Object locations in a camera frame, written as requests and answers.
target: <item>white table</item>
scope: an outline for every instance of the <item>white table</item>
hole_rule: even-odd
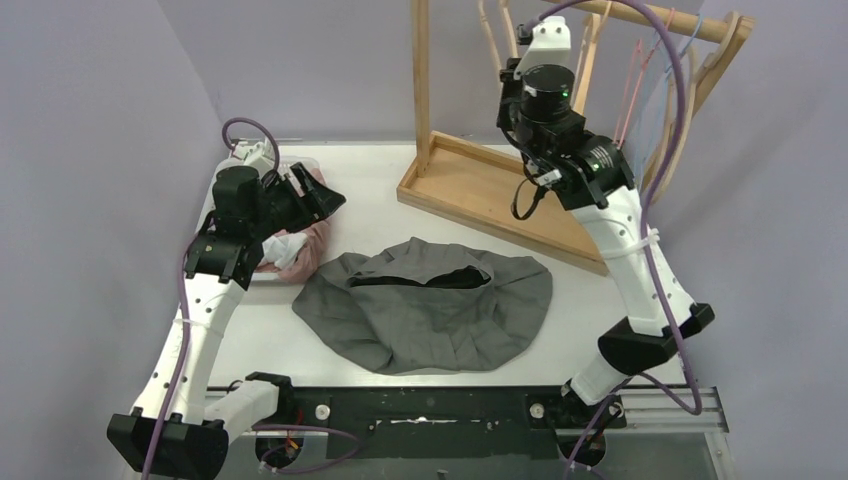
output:
[[[415,156],[414,145],[283,145],[281,150],[318,160],[328,185],[347,197],[331,219],[325,261],[344,252],[375,255],[413,236],[530,255],[553,274],[553,300],[534,342],[497,370],[387,376],[336,355],[292,312],[302,287],[255,282],[230,321],[210,385],[228,385],[254,371],[288,375],[299,387],[561,385],[591,358],[598,337],[624,316],[612,279],[399,203],[395,187]],[[684,383],[677,359],[652,373],[665,383]]]

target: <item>lavender wall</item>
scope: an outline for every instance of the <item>lavender wall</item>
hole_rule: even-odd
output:
[[[694,120],[654,223],[678,277],[715,306],[689,343],[701,383],[719,386],[740,478],[844,479],[848,2],[702,12],[730,9],[757,26]]]
[[[160,0],[221,118],[261,118],[283,137],[414,138],[409,0]],[[497,1],[487,0],[503,39]],[[703,0],[651,3],[696,12]],[[513,0],[526,22],[550,7]],[[495,129],[499,91],[476,0],[430,2],[433,128],[503,142]],[[576,64],[584,12],[566,19]],[[599,46],[586,113],[599,131],[615,128],[632,46],[645,27],[611,20]],[[500,52],[506,55],[504,42]]]
[[[154,0],[0,2],[0,478],[118,478],[218,126]]]

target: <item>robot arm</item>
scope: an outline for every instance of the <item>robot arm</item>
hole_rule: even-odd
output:
[[[209,211],[188,249],[185,298],[190,342],[180,383],[166,411],[154,474],[214,478],[230,442],[259,420],[284,414],[292,404],[288,377],[262,373],[249,375],[235,392],[209,407],[204,401],[227,324],[263,257],[263,240],[283,229],[303,230],[328,218],[345,202],[300,164],[291,167],[294,178],[276,172],[272,177],[261,175],[268,169],[260,157],[248,155],[245,164],[216,172],[211,198],[205,202]],[[153,374],[130,414],[113,415],[107,430],[109,440],[136,471],[142,470],[170,376],[177,367],[183,323],[182,318],[174,320]]]
[[[574,74],[561,57],[550,54],[570,49],[564,20],[548,17],[520,41],[529,47],[523,58],[508,60],[501,72],[497,125],[521,152],[524,173],[537,193],[525,215],[514,205],[513,215],[526,219],[545,194],[556,194],[598,246],[626,309],[626,317],[598,340],[593,360],[565,389],[566,395],[578,397],[572,400],[594,405],[626,378],[677,353],[645,247],[652,250],[684,338],[700,332],[714,315],[709,305],[695,303],[680,286],[657,244],[657,232],[641,237],[639,192],[622,152],[610,138],[586,130],[585,118],[571,110]]]

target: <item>screw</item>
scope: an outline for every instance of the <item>screw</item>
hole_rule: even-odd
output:
[[[315,418],[318,420],[326,420],[330,418],[330,407],[323,404],[315,407]]]
[[[530,416],[539,420],[545,417],[545,407],[541,403],[534,403],[530,406]]]

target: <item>wooden frame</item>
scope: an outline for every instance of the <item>wooden frame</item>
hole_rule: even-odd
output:
[[[606,266],[588,233],[574,217],[562,210],[553,196],[543,200],[527,221],[510,215],[515,188],[524,179],[517,157],[451,137],[430,129],[429,92],[429,0],[410,0],[413,25],[413,84],[415,96],[416,157],[397,188],[398,201],[457,221],[539,253],[567,261],[596,273]],[[591,40],[581,49],[577,92],[582,91],[579,111],[588,96],[597,41],[607,17],[647,25],[636,10],[607,0],[590,0],[574,8],[592,14],[586,32]],[[671,11],[649,6],[668,23]],[[730,62],[747,40],[754,20],[733,12],[723,20],[705,18],[695,32],[698,17],[676,12],[669,30],[719,44],[697,74],[694,112],[703,105]],[[531,189],[521,192],[527,205]]]

